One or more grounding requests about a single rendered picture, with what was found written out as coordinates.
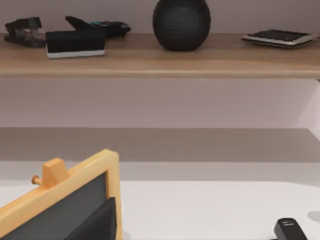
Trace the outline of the black remote control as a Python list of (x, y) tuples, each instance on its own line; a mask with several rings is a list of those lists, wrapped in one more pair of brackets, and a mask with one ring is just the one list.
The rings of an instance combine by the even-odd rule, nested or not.
[(125, 37), (132, 29), (121, 21), (86, 22), (80, 18), (67, 15), (64, 18), (75, 30), (101, 30), (107, 38)]

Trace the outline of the wooden shelf board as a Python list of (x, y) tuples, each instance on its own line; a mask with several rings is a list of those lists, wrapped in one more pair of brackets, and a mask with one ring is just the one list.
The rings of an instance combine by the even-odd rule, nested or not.
[(0, 35), (0, 78), (320, 79), (320, 39), (301, 48), (255, 46), (212, 33), (190, 52), (164, 50), (150, 33), (107, 41), (104, 56), (50, 59)]

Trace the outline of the black and silver calculator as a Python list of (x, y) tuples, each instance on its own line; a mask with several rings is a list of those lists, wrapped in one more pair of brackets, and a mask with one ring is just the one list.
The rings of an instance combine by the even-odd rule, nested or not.
[(299, 48), (316, 41), (319, 36), (319, 33), (268, 29), (245, 34), (241, 39), (245, 42), (258, 45), (267, 45), (279, 48)]

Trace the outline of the black round speaker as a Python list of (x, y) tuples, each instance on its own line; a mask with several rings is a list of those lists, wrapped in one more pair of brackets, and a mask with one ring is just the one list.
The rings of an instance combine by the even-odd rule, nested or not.
[(198, 49), (209, 35), (211, 21), (206, 0), (158, 0), (152, 13), (157, 41), (173, 52)]

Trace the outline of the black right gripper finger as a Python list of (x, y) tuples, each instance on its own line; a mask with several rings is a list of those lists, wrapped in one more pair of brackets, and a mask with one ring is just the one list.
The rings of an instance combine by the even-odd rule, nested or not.
[(116, 199), (110, 197), (65, 240), (116, 240)]

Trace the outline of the black stapler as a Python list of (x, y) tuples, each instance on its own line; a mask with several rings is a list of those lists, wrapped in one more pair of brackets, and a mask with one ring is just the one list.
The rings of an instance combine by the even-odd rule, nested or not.
[(46, 40), (39, 37), (38, 29), (42, 28), (42, 23), (38, 16), (19, 18), (4, 26), (7, 31), (4, 40), (8, 43), (27, 48), (44, 48), (46, 46)]

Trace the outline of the small black rounded device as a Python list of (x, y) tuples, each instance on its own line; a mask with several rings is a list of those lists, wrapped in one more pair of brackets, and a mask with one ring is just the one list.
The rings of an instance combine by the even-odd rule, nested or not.
[(277, 240), (308, 240), (301, 226), (294, 218), (284, 217), (278, 219), (273, 231)]

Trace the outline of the black and white board eraser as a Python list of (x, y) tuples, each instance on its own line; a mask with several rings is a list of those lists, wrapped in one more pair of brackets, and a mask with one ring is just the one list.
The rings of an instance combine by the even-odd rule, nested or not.
[(94, 57), (105, 54), (105, 34), (101, 30), (48, 31), (46, 54), (50, 59)]

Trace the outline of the wooden framed blackboard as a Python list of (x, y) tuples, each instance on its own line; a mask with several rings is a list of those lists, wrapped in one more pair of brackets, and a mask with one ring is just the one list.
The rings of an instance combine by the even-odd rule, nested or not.
[(119, 155), (104, 149), (72, 168), (60, 158), (42, 165), (35, 188), (0, 207), (0, 240), (65, 240), (107, 199), (116, 203), (123, 240)]

